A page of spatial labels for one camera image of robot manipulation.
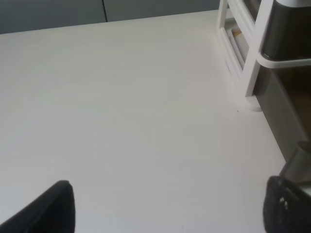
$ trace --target white tabletop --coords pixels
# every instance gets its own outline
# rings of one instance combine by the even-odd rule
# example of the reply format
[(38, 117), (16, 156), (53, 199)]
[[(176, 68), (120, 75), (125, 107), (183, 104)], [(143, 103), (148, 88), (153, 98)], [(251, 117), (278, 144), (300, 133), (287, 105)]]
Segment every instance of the white tabletop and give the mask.
[(69, 180), (77, 233), (262, 233), (284, 165), (217, 11), (0, 35), (0, 222)]

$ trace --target white frame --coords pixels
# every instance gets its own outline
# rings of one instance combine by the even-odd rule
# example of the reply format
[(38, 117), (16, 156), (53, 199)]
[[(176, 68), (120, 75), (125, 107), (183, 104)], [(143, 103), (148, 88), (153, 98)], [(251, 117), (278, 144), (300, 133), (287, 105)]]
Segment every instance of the white frame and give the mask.
[[(256, 22), (250, 16), (242, 0), (220, 0), (217, 18), (217, 36), (222, 48), (223, 56), (232, 73), (232, 81), (237, 89), (243, 105), (253, 111), (261, 111), (257, 98), (253, 96), (260, 66), (267, 68), (285, 68), (298, 66), (311, 66), (311, 59), (291, 61), (270, 61), (261, 55), (261, 48), (267, 30), (273, 0), (262, 0)], [(242, 31), (248, 45), (249, 51), (242, 70), (237, 56), (231, 46), (225, 31), (225, 20), (228, 4), (238, 27)]]

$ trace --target white desk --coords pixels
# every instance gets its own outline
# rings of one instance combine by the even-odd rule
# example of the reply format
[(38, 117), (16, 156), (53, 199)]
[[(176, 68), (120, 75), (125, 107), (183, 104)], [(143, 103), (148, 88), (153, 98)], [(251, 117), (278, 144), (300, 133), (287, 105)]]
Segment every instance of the white desk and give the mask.
[(0, 222), (54, 182), (77, 233), (262, 233), (283, 156), (236, 105), (217, 11), (0, 35)]

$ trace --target white shelf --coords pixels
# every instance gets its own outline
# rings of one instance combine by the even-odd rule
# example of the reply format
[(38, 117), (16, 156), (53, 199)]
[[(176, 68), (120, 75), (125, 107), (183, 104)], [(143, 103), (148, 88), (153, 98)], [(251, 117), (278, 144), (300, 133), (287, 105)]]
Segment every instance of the white shelf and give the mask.
[(228, 4), (240, 30), (250, 45), (255, 27), (254, 19), (242, 0), (228, 0)]
[(237, 47), (234, 50), (233, 47), (236, 46), (235, 41), (234, 40), (230, 41), (229, 36), (232, 35), (232, 33), (228, 33), (230, 29), (234, 29), (237, 27), (238, 25), (236, 23), (235, 25), (233, 24), (232, 26), (226, 29), (222, 27), (219, 30), (217, 30), (217, 37), (220, 43), (222, 53), (225, 57), (226, 63), (231, 72), (231, 76), (229, 76), (230, 82), (232, 82), (234, 88), (236, 89), (236, 92), (238, 93), (238, 98), (240, 99), (239, 100), (240, 103), (244, 107), (252, 111), (258, 112), (258, 111), (261, 111), (261, 107), (257, 101), (256, 96), (246, 97), (243, 95), (243, 92), (241, 90), (243, 69), (238, 59), (239, 56), (241, 57), (241, 54), (237, 50)]
[(264, 58), (260, 52), (257, 55), (257, 61), (263, 67), (271, 68), (271, 69), (311, 66), (310, 58), (300, 59), (300, 60), (290, 60), (290, 61), (270, 61)]

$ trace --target dark gray panel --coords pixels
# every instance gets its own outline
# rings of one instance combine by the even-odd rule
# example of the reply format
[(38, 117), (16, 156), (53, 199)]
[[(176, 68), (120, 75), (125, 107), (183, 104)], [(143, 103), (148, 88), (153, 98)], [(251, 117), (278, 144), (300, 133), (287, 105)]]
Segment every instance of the dark gray panel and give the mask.
[(102, 0), (0, 0), (0, 33), (100, 22)]
[(110, 21), (216, 10), (219, 0), (104, 0)]

